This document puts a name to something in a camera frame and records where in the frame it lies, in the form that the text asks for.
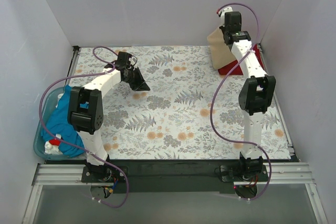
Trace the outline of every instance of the floral patterned surface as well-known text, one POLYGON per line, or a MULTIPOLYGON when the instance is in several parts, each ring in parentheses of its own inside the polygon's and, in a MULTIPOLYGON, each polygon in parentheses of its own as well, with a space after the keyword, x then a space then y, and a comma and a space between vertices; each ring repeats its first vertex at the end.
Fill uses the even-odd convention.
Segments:
MULTIPOLYGON (((206 46, 125 47, 138 58, 148 92, 134 92, 120 83, 103 99, 104 147, 111 159, 221 159, 238 158, 241 145, 221 140, 212 131, 209 109, 213 94, 222 80, 212 68, 206 46)), ((116 57, 98 49, 109 61, 116 57)), ((82 48, 76 74, 101 72, 104 64, 82 48)), ((93 78, 72 79, 82 86, 93 78)), ((230 76, 220 90, 214 109, 214 122, 224 136, 243 140, 243 115, 238 94, 242 76, 230 76)), ((288 159, 287 138, 275 102, 262 125, 262 147, 272 159, 288 159)))

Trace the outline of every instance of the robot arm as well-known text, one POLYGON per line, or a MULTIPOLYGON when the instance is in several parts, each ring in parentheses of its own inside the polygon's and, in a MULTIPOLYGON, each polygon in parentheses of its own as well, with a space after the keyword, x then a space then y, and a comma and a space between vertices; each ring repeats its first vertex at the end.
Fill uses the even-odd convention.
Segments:
MULTIPOLYGON (((251 50, 252 42, 247 31, 242 31, 240 12, 234 12, 226 7, 218 12, 223 26, 225 44, 239 61, 251 50)), ((239 106, 244 114, 244 141, 261 144, 261 123, 265 112, 270 106, 275 89, 276 80, 268 76, 260 66, 254 51, 240 64, 246 78, 245 84, 239 94, 239 106)), ((244 144, 241 149, 244 159, 261 159, 258 147, 244 144)))
MULTIPOLYGON (((119 52, 117 60, 113 62, 113 72, 98 76, 83 87, 71 89, 68 122, 82 138, 85 149, 105 161, 109 160, 109 156, 103 147, 100 132, 103 123, 103 97, 121 81, 128 83, 133 91, 150 90, 131 58, 131 54, 119 52)), ((110 64, 105 66, 104 72, 109 70, 112 70, 110 64)), ((106 165, 91 155, 87 156, 86 166, 98 177, 99 174, 104 177, 107 173, 106 165)))

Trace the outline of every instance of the blue towel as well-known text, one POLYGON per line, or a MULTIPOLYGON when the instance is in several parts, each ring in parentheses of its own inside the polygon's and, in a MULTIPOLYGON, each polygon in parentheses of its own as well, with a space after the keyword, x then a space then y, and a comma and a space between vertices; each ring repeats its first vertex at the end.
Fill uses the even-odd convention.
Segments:
MULTIPOLYGON (((71 87, 66 85, 64 94, 58 101, 57 108, 51 114, 46 126, 52 134, 60 134, 64 141, 84 148, 82 139, 74 130, 74 127, 68 123, 70 91, 71 87)), ((45 142, 53 139, 44 129, 41 131, 41 136, 45 142)), ((70 157, 76 157, 84 152, 65 143, 60 143, 59 150, 70 157)))

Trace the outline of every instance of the teal plastic basket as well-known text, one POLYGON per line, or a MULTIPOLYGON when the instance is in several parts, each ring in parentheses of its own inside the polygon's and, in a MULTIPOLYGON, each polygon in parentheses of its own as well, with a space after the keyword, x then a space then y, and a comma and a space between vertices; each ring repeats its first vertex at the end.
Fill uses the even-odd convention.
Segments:
MULTIPOLYGON (((44 107, 42 110, 42 116, 44 122, 47 122, 49 117, 51 116, 52 112, 56 108, 57 105, 57 97, 59 94, 64 93, 64 87, 57 88, 53 90, 46 98, 44 107)), ((52 154, 46 154, 44 152, 44 140, 41 136, 41 130, 42 126, 41 123, 38 123, 36 134, 35 134, 35 139, 34 139, 34 151, 37 156, 47 159, 47 160, 67 160, 71 159, 67 155, 52 155, 52 154)))

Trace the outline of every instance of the white panel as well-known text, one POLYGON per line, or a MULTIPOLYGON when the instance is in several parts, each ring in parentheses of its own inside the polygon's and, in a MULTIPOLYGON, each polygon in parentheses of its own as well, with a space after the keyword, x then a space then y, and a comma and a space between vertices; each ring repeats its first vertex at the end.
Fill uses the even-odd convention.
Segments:
POLYGON ((21 223, 37 162, 44 89, 67 74, 72 49, 45 0, 0 0, 0 223, 21 223))
MULTIPOLYGON (((228 2, 256 10, 264 33, 281 0, 47 0, 72 45, 206 45, 228 2)), ((255 37, 248 11, 243 28, 255 37)))
POLYGON ((294 148, 313 170, 329 223, 336 223, 334 1, 283 0, 262 40, 294 148))

